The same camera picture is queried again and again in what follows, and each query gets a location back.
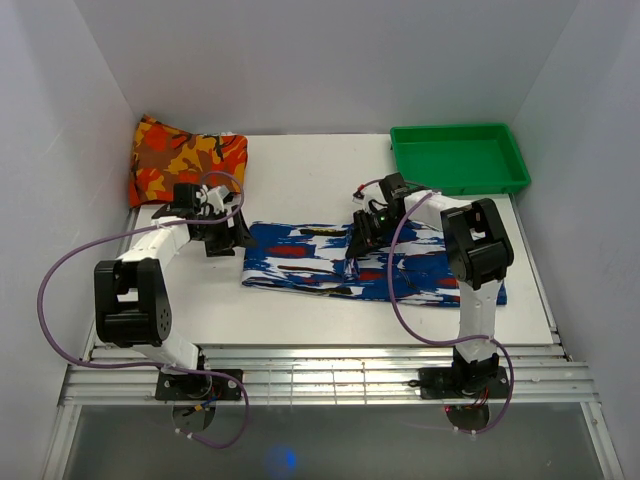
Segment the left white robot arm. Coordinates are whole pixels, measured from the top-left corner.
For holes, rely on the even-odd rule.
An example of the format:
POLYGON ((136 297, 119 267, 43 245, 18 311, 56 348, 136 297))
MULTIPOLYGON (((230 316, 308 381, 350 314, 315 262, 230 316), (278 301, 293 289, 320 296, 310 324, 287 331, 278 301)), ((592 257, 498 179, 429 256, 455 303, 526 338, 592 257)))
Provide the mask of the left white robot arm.
POLYGON ((99 339, 161 366, 181 368, 177 386, 190 399, 210 392, 212 376, 198 366, 199 347, 172 331, 164 269, 191 242, 203 243, 208 257, 232 256, 237 248, 252 246, 242 201, 224 185, 176 184, 173 201, 154 213, 151 229, 117 259, 94 269, 99 339))

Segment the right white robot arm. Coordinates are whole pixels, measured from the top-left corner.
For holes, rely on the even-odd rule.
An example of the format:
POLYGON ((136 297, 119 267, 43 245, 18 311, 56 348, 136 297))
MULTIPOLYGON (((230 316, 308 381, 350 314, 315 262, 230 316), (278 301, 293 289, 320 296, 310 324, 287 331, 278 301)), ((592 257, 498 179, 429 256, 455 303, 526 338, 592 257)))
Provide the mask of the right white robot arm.
POLYGON ((404 224, 423 222, 440 230, 460 300, 459 333, 447 342, 448 367, 425 367, 409 385, 423 399, 506 398, 509 377, 500 360, 506 352, 495 338, 497 300, 514 252, 495 203, 462 201, 424 186, 410 186, 399 173, 375 181, 377 201, 360 185, 353 195, 361 207, 353 215, 346 256, 395 248, 404 224))

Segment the blue white patterned trousers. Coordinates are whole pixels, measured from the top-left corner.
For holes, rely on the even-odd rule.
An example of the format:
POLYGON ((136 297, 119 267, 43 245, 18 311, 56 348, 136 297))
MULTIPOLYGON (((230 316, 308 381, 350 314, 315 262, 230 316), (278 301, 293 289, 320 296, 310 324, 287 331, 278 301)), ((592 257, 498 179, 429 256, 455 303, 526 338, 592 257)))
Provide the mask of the blue white patterned trousers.
POLYGON ((255 222, 256 245, 245 250, 242 284, 318 296, 388 302, 387 262, 396 300, 409 305, 457 308, 460 293, 449 269, 443 234, 407 222, 393 254, 383 247, 348 259, 351 225, 255 222))

